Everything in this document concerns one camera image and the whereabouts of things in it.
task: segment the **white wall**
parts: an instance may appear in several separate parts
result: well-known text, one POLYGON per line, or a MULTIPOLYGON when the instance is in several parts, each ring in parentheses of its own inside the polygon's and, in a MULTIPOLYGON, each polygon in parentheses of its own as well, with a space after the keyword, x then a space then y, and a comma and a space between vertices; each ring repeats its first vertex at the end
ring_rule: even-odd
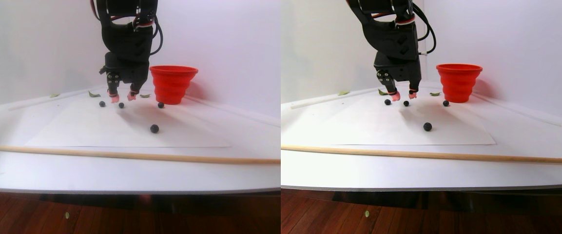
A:
POLYGON ((103 54, 88 2, 0 0, 0 104, 102 84, 103 54))
MULTIPOLYGON (((165 40, 150 62, 200 69, 189 89, 196 98, 278 117, 278 5, 160 0, 165 40)), ((0 0, 0 103, 102 85, 106 52, 87 0, 0 0)))
MULTIPOLYGON (((423 7, 423 0, 415 4, 423 7)), ((376 50, 344 0, 284 0, 281 9, 282 103, 381 85, 373 65, 376 50)), ((423 36, 424 24, 417 27, 423 36)))
POLYGON ((481 65, 477 91, 562 117, 562 0, 433 0, 425 12, 431 78, 437 64, 481 65))
POLYGON ((165 40, 152 65, 196 67, 189 95, 279 118, 279 0, 158 4, 165 40))

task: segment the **white table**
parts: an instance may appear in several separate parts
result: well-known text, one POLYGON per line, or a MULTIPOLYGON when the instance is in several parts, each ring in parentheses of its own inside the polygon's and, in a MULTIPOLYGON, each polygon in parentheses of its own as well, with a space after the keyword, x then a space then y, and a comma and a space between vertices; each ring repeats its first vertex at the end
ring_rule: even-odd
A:
MULTIPOLYGON (((421 92, 439 92, 439 84, 424 82, 421 92)), ((284 103, 282 115, 336 95, 284 103)), ((350 98, 332 102, 349 103, 350 98)), ((509 103, 495 105, 472 96, 467 105, 482 118, 495 145, 332 145, 347 149, 415 152, 449 152, 506 156, 562 157, 562 118, 534 112, 509 103), (528 113, 548 124, 513 112, 528 113)), ((541 163, 479 162, 388 156, 350 156, 281 151, 281 188, 337 191, 394 190, 497 190, 562 187, 562 165, 541 163)))
MULTIPOLYGON (((103 94, 105 89, 97 92, 103 94)), ((0 144, 23 146, 76 94, 0 105, 0 144)), ((215 123, 229 148, 61 149, 279 158, 279 127, 185 99, 179 108, 215 123)), ((0 191, 55 194, 229 194, 279 189, 279 165, 223 165, 0 152, 0 191)))

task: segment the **wooden dowel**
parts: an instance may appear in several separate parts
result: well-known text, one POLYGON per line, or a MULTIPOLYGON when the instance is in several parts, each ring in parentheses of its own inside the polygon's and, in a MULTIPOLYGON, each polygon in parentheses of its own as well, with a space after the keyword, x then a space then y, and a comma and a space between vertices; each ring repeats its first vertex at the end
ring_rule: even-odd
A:
POLYGON ((401 156, 408 158, 438 158, 456 160, 476 160, 493 162, 532 162, 532 163, 562 163, 562 158, 544 158, 538 156, 491 156, 482 154, 451 154, 429 152, 406 152, 391 150, 363 150, 363 149, 337 149, 326 147, 309 147, 301 145, 281 145, 283 150, 326 153, 326 154, 352 154, 360 156, 401 156))
POLYGON ((103 152, 89 150, 45 149, 0 145, 0 151, 30 153, 30 154, 56 154, 61 156, 99 156, 105 158, 131 158, 146 160, 163 160, 176 162, 223 163, 223 164, 281 164, 280 159, 265 158, 222 158, 212 156, 174 156, 167 154, 136 154, 120 152, 103 152))

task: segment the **red collapsible cup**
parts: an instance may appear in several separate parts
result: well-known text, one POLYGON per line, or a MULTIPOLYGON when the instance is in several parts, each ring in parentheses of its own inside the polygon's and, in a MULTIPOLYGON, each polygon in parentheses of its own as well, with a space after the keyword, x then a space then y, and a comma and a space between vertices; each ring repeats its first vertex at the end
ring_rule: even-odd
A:
POLYGON ((443 94, 449 102, 466 102, 472 94, 475 80, 482 67, 472 64, 439 64, 443 94))
POLYGON ((198 73, 194 67, 179 65, 154 65, 149 69, 155 85, 155 99, 167 105, 181 103, 190 80, 198 73))

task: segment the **wooden floor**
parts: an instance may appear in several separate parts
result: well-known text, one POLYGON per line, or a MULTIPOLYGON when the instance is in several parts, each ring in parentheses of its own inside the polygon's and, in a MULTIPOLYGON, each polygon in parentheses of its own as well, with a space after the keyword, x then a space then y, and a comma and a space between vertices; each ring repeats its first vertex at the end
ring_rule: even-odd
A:
POLYGON ((562 234, 562 215, 403 209, 288 193, 281 204, 282 234, 562 234))
POLYGON ((170 214, 0 193, 0 234, 274 234, 279 228, 278 216, 170 214))

